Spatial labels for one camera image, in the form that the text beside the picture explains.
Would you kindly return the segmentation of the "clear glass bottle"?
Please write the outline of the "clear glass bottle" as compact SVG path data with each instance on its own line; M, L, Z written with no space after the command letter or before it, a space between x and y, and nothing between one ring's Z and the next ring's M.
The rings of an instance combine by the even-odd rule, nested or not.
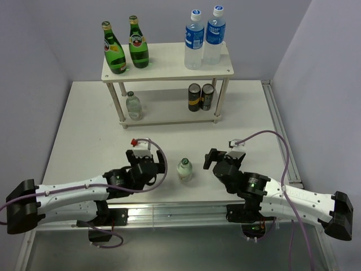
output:
M142 119L142 106L139 98L135 96L133 91L127 93L126 107L132 120L138 121Z
M189 182L193 173L192 163L187 158L183 158L177 165L177 173L182 182Z

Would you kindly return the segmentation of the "green glass bottle yellow label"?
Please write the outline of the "green glass bottle yellow label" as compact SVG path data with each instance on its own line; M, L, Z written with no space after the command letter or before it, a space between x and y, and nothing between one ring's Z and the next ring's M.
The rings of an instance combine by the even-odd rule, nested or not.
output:
M102 22L104 32L104 55L110 70L114 74L122 74L126 71L126 58L124 50L113 33L109 21Z

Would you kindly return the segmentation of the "blue label water bottle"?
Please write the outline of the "blue label water bottle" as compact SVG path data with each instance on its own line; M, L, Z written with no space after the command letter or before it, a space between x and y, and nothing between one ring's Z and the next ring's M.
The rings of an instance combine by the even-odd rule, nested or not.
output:
M226 29L226 21L223 14L224 7L216 5L213 10L213 15L206 25L203 60L209 65L218 64L221 58L222 42Z
M201 22L201 11L191 11L191 21L185 29L184 65L190 70L196 70L202 64L202 46L204 42L204 25Z

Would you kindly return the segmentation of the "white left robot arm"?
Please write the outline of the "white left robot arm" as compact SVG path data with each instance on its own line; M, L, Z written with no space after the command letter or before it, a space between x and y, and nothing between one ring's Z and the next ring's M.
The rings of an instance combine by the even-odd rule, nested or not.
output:
M22 181L6 198L7 233L25 233L56 221L106 224L110 218L108 200L145 193L161 185L156 178L158 174L166 176L168 161L162 151L156 154L158 162L152 154L139 156L136 151L127 150L128 166L66 185L36 185L33 179Z

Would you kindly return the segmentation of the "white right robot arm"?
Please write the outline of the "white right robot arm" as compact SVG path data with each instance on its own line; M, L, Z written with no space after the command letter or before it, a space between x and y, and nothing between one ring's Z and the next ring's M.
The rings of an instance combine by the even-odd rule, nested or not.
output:
M205 155L203 168L212 169L214 176L229 194L244 199L244 203L228 204L226 219L234 223L254 223L274 218L301 220L321 226L326 235L342 241L352 239L353 206L347 194L321 194L306 191L268 176L240 170L245 153L211 149Z

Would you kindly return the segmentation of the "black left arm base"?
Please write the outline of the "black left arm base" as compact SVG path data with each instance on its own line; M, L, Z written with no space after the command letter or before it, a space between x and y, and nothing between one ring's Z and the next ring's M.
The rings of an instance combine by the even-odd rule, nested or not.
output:
M127 208L111 208L105 213L100 213L89 222L77 221L76 227L88 228L90 244L103 249L117 248L122 246L124 239L115 232L115 226L126 226L128 219ZM113 245L105 245L112 237L117 237L120 242Z

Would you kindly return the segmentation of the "green glass bottle red label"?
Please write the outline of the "green glass bottle red label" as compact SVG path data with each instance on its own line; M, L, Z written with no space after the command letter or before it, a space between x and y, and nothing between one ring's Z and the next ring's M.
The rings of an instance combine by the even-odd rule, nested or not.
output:
M136 68L145 68L149 64L149 51L146 39L140 30L137 16L130 16L129 23L129 52L131 59Z

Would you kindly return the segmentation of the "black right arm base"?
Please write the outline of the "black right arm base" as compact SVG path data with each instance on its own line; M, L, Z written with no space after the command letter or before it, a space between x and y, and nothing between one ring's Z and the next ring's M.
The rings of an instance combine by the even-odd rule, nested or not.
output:
M226 205L226 219L234 223L255 223L261 221L272 221L274 216L263 216L258 211L245 208L245 204Z

